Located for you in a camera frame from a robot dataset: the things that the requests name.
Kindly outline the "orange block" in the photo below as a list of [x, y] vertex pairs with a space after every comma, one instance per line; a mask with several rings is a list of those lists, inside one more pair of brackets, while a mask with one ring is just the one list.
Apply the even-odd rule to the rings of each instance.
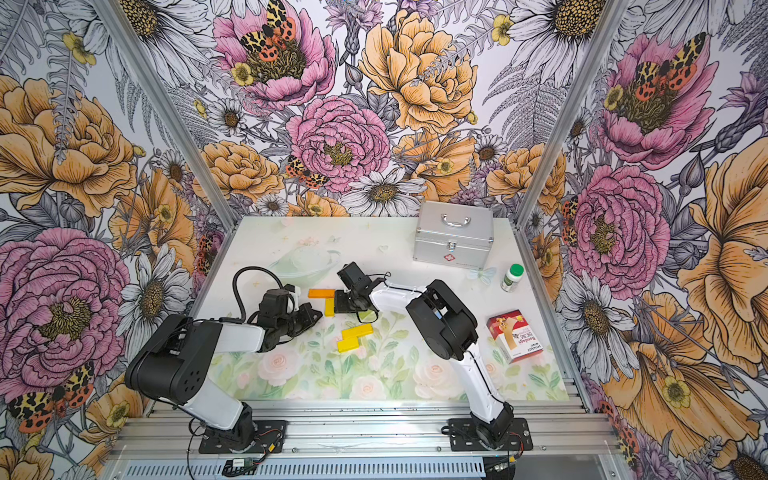
[[307, 294], [309, 299], [333, 299], [335, 297], [334, 289], [309, 289]]

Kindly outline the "yellow small block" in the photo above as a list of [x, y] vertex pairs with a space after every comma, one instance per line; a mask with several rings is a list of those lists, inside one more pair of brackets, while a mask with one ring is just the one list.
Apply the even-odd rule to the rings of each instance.
[[324, 315], [328, 318], [335, 316], [335, 302], [333, 298], [325, 299]]

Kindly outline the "yellow long block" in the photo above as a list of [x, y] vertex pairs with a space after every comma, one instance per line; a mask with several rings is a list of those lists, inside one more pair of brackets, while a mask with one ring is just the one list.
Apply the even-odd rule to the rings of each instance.
[[350, 352], [360, 347], [360, 343], [357, 337], [343, 338], [337, 342], [337, 350], [339, 353]]
[[344, 340], [349, 340], [353, 338], [359, 338], [364, 337], [367, 335], [372, 335], [374, 332], [374, 328], [372, 324], [361, 324], [356, 327], [348, 328], [342, 331], [342, 338]]

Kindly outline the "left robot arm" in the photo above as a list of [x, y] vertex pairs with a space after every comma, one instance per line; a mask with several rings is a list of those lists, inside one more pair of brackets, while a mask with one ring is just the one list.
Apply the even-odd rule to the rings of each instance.
[[288, 285], [268, 290], [247, 318], [170, 315], [129, 363], [125, 383], [199, 420], [210, 445], [245, 451], [256, 439], [252, 409], [208, 378], [211, 361], [221, 353], [268, 353], [314, 327], [323, 313], [296, 301]]

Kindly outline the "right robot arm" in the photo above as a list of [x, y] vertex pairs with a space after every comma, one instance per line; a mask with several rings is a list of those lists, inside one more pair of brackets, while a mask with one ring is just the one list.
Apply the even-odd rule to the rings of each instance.
[[354, 263], [337, 272], [344, 287], [335, 292], [335, 311], [408, 315], [430, 350], [454, 369], [467, 395], [474, 437], [488, 449], [511, 439], [514, 409], [492, 383], [478, 345], [478, 321], [442, 280], [423, 286], [397, 285], [389, 275], [368, 275]]

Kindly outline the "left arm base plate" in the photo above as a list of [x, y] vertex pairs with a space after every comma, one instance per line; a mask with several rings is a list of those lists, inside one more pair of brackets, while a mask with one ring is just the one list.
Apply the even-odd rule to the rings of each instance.
[[264, 454], [280, 453], [288, 422], [253, 420], [231, 430], [206, 428], [198, 452], [200, 454]]

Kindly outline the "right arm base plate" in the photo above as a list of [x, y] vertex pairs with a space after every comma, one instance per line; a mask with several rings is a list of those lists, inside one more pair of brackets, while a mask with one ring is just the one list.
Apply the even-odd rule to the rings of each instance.
[[528, 422], [523, 418], [513, 418], [506, 427], [499, 422], [486, 424], [475, 418], [452, 418], [441, 433], [449, 438], [454, 452], [525, 453], [534, 447]]

